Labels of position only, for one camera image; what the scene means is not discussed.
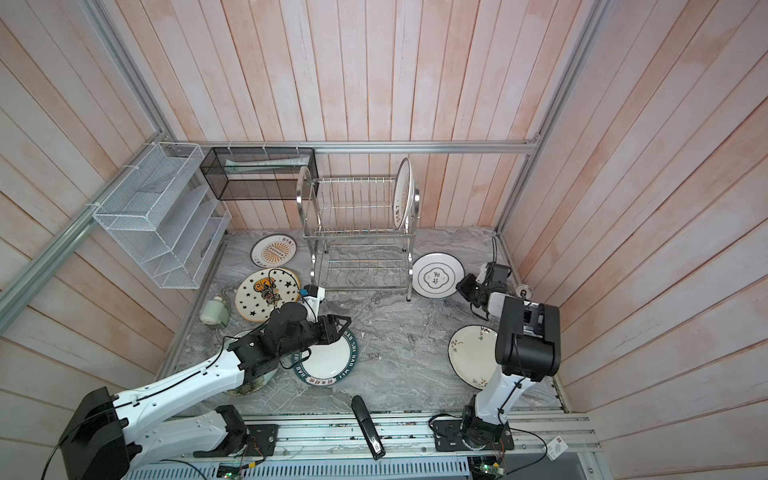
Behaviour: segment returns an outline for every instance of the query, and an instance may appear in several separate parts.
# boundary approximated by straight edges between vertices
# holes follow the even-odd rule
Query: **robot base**
[[[435,449],[438,452],[467,452],[473,450],[514,450],[515,443],[512,441],[512,434],[509,429],[502,429],[501,440],[490,445],[472,446],[464,441],[462,433],[462,420],[440,420],[434,421],[435,430]]]

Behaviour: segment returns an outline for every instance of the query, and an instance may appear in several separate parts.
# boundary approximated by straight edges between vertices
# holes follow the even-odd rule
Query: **stainless steel dish rack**
[[[303,167],[296,202],[312,254],[310,276],[327,291],[401,290],[411,300],[419,187],[400,229],[394,177],[315,178]]]

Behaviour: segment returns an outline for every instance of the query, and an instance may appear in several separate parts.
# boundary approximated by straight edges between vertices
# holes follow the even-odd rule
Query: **dish rack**
[[[188,184],[197,144],[156,144],[101,203],[94,219],[161,288],[200,286],[231,215]]]
[[[394,177],[312,178],[296,184],[313,283],[327,291],[401,290],[411,300],[419,188],[400,229],[392,218]]]

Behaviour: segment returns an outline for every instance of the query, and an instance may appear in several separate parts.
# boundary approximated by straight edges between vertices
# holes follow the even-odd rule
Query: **white plate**
[[[413,289],[426,298],[453,295],[462,278],[462,263],[447,253],[427,253],[413,263]]]
[[[299,299],[299,277],[284,268],[259,270],[246,278],[235,293],[237,312],[249,322],[266,322],[275,308]]]
[[[496,369],[496,332],[487,326],[458,329],[448,344],[448,358],[467,385],[484,389]]]
[[[396,229],[402,227],[403,221],[411,210],[414,188],[415,183],[413,172],[411,171],[411,161],[408,158],[403,158],[400,168],[397,170],[394,198],[392,199],[392,219],[395,222]]]
[[[296,256],[296,241],[280,233],[256,242],[250,250],[250,260],[261,268],[283,266]]]
[[[293,367],[302,381],[310,385],[328,386],[343,379],[357,362],[357,339],[349,329],[342,334],[338,342],[330,345],[310,347],[312,354],[301,352],[301,363]],[[294,353],[291,363],[299,361],[299,353]]]

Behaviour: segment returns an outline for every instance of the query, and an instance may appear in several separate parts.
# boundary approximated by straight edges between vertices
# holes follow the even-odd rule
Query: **white plate in rack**
[[[456,292],[464,267],[453,255],[427,253],[413,263],[413,289],[426,298],[446,298]]]
[[[280,233],[264,237],[250,251],[251,261],[261,268],[283,266],[295,256],[296,241]]]
[[[448,344],[448,359],[467,385],[484,389],[496,370],[496,332],[483,325],[456,330]]]
[[[290,270],[272,267],[248,276],[235,293],[237,312],[249,322],[266,322],[272,310],[299,299],[301,283]]]
[[[399,229],[405,223],[408,213],[413,204],[413,191],[415,183],[413,171],[411,170],[411,161],[403,158],[400,168],[395,177],[394,198],[392,199],[392,219],[395,222],[395,228]]]

